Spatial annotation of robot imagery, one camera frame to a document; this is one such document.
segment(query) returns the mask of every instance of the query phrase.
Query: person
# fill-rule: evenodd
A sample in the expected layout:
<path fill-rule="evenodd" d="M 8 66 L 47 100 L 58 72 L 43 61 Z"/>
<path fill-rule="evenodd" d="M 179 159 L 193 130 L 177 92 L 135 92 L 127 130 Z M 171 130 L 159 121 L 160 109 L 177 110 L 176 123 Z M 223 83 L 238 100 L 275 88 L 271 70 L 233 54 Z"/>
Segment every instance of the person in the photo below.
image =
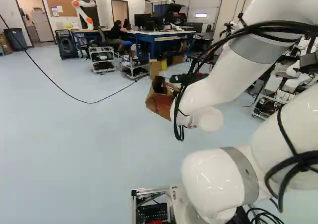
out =
<path fill-rule="evenodd" d="M 119 45 L 118 51 L 124 50 L 124 46 L 131 47 L 133 45 L 130 41 L 124 41 L 120 39 L 122 33 L 127 33 L 126 28 L 121 27 L 121 21 L 116 20 L 114 26 L 111 28 L 110 32 L 107 34 L 106 43 L 109 45 Z"/>
<path fill-rule="evenodd" d="M 129 19 L 124 20 L 124 26 L 123 28 L 126 28 L 127 30 L 131 30 L 131 25 L 129 23 Z"/>

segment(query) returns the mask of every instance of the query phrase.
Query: computer monitor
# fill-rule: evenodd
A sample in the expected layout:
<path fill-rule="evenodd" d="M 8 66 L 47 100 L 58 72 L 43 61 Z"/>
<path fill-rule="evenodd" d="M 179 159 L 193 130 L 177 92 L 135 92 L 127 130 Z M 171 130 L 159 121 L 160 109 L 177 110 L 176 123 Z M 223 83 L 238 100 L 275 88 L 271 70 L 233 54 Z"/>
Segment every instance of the computer monitor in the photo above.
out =
<path fill-rule="evenodd" d="M 155 23 L 155 27 L 157 27 L 158 29 L 163 26 L 163 16 L 153 16 L 150 20 Z"/>
<path fill-rule="evenodd" d="M 196 33 L 201 33 L 203 23 L 185 22 L 184 26 L 191 26 Z"/>
<path fill-rule="evenodd" d="M 135 14 L 135 26 L 145 27 L 146 21 L 151 20 L 151 14 Z"/>

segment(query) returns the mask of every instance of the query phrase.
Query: brown cardboard box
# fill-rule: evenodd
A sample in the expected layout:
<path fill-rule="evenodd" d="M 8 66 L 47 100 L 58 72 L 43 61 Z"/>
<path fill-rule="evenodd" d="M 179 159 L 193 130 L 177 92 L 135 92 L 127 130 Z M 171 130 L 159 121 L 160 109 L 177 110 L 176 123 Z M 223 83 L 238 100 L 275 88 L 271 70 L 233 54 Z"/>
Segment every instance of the brown cardboard box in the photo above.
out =
<path fill-rule="evenodd" d="M 3 48 L 4 54 L 12 54 L 13 53 L 13 50 L 12 50 L 11 46 L 9 45 L 4 34 L 0 34 L 0 44 Z"/>
<path fill-rule="evenodd" d="M 180 64 L 183 63 L 183 55 L 176 55 L 172 58 L 172 64 Z"/>
<path fill-rule="evenodd" d="M 156 76 L 145 101 L 148 109 L 169 121 L 170 107 L 173 103 L 172 90 L 179 91 L 173 84 L 165 82 L 164 77 Z"/>
<path fill-rule="evenodd" d="M 159 71 L 161 70 L 161 62 L 157 59 L 150 59 L 149 70 L 151 80 L 155 79 L 155 76 L 159 76 Z"/>

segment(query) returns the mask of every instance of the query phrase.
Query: bulletin board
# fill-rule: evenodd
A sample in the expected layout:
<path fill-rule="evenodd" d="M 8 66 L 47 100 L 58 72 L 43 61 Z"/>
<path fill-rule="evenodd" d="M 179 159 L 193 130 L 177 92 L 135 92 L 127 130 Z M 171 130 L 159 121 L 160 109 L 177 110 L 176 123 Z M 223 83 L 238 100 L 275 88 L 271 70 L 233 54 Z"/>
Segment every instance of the bulletin board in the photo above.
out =
<path fill-rule="evenodd" d="M 66 17 L 77 17 L 76 10 L 72 5 L 73 0 L 46 0 L 48 3 L 50 15 L 53 16 L 52 6 L 61 6 L 63 8 L 63 12 L 59 12 L 60 16 Z"/>

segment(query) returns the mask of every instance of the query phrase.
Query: black floor cable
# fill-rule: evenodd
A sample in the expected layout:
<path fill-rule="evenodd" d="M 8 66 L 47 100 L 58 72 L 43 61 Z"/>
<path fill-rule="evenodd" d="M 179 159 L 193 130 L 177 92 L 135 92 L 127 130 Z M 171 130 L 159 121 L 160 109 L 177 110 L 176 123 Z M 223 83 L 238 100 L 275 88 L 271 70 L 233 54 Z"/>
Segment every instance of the black floor cable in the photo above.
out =
<path fill-rule="evenodd" d="M 1 18 L 1 20 L 3 21 L 3 23 L 5 24 L 5 26 L 8 28 L 8 30 L 10 31 L 10 28 L 9 28 L 8 24 L 6 23 L 6 21 L 4 20 L 4 18 L 1 16 L 1 14 L 0 14 L 0 18 Z M 62 91 L 63 93 L 65 93 L 67 96 L 69 96 L 69 97 L 75 99 L 76 101 L 79 101 L 79 102 L 82 102 L 82 103 L 86 103 L 86 104 L 95 104 L 95 103 L 101 102 L 101 101 L 103 101 L 103 100 L 106 100 L 106 99 L 110 98 L 110 97 L 113 96 L 113 95 L 116 95 L 117 93 L 119 93 L 119 92 L 125 90 L 126 88 L 129 88 L 131 85 L 133 85 L 134 83 L 136 83 L 136 82 L 139 80 L 139 79 L 138 79 L 138 80 L 135 80 L 134 82 L 132 82 L 132 83 L 129 84 L 128 86 L 126 86 L 126 87 L 120 89 L 119 91 L 117 91 L 117 92 L 115 92 L 115 93 L 113 93 L 113 94 L 111 94 L 111 95 L 109 95 L 109 96 L 107 96 L 107 97 L 104 97 L 104 98 L 102 98 L 102 99 L 100 99 L 100 100 L 98 100 L 98 101 L 88 102 L 88 101 L 80 100 L 80 99 L 78 99 L 78 98 L 76 98 L 76 97 L 70 95 L 69 93 L 67 93 L 66 91 L 64 91 L 59 85 L 57 85 L 57 84 L 40 68 L 40 66 L 33 60 L 33 58 L 28 54 L 28 52 L 26 51 L 26 49 L 23 48 L 23 45 L 22 45 L 21 42 L 16 38 L 16 36 L 15 36 L 13 33 L 11 33 L 11 34 L 12 34 L 12 36 L 14 37 L 14 39 L 18 42 L 18 44 L 20 45 L 20 47 L 23 49 L 23 51 L 26 53 L 26 55 L 29 57 L 29 59 L 30 59 L 30 60 L 35 64 L 35 66 L 44 74 L 44 76 L 46 76 L 46 78 L 47 78 L 48 80 L 50 80 L 60 91 Z"/>

